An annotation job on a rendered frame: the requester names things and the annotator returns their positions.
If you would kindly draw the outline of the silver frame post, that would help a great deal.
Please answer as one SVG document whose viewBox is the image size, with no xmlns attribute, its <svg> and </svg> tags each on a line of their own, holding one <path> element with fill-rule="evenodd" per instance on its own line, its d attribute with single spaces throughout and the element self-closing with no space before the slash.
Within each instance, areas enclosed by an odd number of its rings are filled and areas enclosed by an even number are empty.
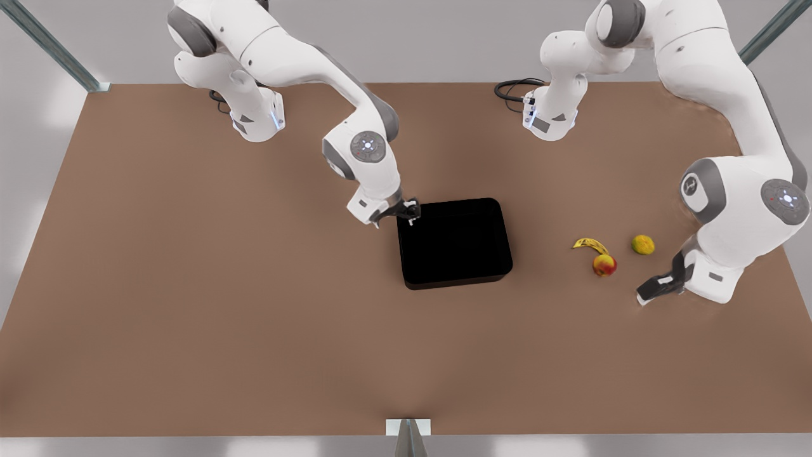
<svg viewBox="0 0 812 457">
<path fill-rule="evenodd" d="M 743 63 L 745 65 L 753 63 L 809 8 L 812 8 L 812 0 L 788 0 L 738 52 Z"/>
<path fill-rule="evenodd" d="M 429 435 L 430 419 L 386 419 L 386 436 L 397 437 L 394 457 L 429 457 L 423 441 Z"/>
<path fill-rule="evenodd" d="M 101 82 L 93 76 L 19 0 L 0 0 L 0 10 L 88 93 L 110 90 L 109 82 Z"/>
</svg>

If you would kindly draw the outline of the black square tray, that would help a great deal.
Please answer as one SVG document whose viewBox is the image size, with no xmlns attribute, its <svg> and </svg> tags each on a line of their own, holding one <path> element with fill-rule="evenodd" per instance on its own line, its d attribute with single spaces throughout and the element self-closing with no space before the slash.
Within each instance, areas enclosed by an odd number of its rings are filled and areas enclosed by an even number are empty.
<svg viewBox="0 0 812 457">
<path fill-rule="evenodd" d="M 496 282 L 513 269 L 504 215 L 496 199 L 422 204 L 421 211 L 412 222 L 396 220 L 407 288 Z"/>
</svg>

